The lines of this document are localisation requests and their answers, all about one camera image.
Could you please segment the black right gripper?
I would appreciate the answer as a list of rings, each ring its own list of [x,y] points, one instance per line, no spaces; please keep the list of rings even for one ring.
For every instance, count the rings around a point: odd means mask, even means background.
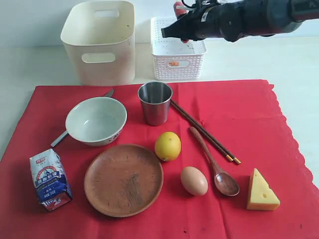
[[[223,38],[221,13],[223,4],[183,4],[182,22],[175,21],[161,29],[163,38],[180,38],[182,41],[200,41]]]

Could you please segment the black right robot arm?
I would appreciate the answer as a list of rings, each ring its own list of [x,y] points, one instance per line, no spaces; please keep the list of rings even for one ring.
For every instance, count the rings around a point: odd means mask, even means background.
[[[235,42],[247,36],[269,37],[290,33],[319,17],[317,0],[239,0],[221,3],[197,0],[185,5],[171,25],[161,29],[164,38],[200,41],[223,38]]]

